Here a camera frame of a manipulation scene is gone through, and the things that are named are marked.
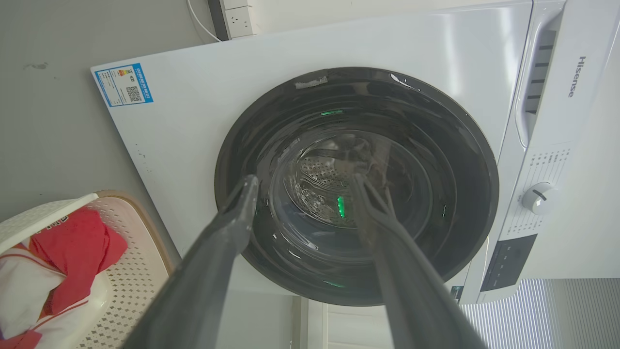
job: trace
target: red cloth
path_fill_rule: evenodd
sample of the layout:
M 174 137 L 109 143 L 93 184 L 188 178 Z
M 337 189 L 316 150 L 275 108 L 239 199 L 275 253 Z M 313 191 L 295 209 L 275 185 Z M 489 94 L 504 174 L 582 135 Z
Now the red cloth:
M 91 294 L 95 275 L 118 262 L 127 243 L 97 211 L 82 207 L 33 235 L 29 249 L 67 276 L 43 307 L 46 314 L 56 315 Z
M 0 349 L 34 349 L 37 346 L 38 341 L 41 339 L 41 334 L 28 330 L 23 335 L 15 336 L 7 340 L 0 340 Z

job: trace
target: front-load washing machine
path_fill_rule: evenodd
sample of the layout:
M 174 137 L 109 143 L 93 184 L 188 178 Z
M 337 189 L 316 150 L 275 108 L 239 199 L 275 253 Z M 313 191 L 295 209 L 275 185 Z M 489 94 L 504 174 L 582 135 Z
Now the front-load washing machine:
M 254 236 L 231 289 L 382 303 L 347 189 L 354 173 L 381 173 L 448 290 L 484 302 L 514 293 L 544 233 L 617 14 L 605 0 L 504 1 L 92 73 L 181 255 L 238 179 L 259 177 Z

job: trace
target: white cable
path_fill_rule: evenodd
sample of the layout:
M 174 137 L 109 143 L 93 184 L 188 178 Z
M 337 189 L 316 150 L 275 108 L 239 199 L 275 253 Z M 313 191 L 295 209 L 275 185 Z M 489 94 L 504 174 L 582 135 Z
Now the white cable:
M 218 39 L 218 37 L 217 37 L 217 36 L 215 36 L 215 35 L 211 34 L 211 32 L 210 32 L 207 28 L 205 28 L 205 26 L 204 26 L 204 25 L 202 25 L 202 23 L 200 22 L 200 19 L 198 19 L 198 16 L 196 16 L 196 12 L 194 12 L 194 11 L 193 11 L 192 3 L 190 2 L 190 0 L 187 0 L 187 7 L 189 7 L 189 8 L 190 8 L 190 12 L 192 13 L 192 16 L 194 17 L 194 19 L 196 20 L 196 22 L 198 22 L 198 25 L 200 25 L 200 27 L 201 27 L 202 29 L 204 29 L 204 30 L 205 30 L 205 32 L 206 32 L 207 34 L 209 34 L 210 36 L 212 36 L 215 40 L 217 40 L 217 41 L 221 42 L 222 40 Z

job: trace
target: white basket lid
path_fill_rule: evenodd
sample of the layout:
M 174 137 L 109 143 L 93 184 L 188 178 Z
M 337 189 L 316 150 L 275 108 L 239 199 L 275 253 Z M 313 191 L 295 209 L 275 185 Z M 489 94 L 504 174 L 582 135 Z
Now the white basket lid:
M 97 198 L 96 193 L 91 193 L 78 199 L 52 201 L 5 220 L 0 223 L 0 253 Z

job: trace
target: beige basket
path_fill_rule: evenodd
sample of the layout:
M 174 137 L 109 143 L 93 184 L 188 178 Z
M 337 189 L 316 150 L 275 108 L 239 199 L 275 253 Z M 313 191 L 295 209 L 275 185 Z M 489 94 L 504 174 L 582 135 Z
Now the beige basket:
M 119 191 L 99 191 L 35 207 L 0 224 L 0 253 L 82 206 L 99 211 L 103 222 L 127 241 L 128 248 L 105 271 L 111 290 L 100 319 L 71 346 L 120 348 L 174 268 L 151 218 L 137 200 Z

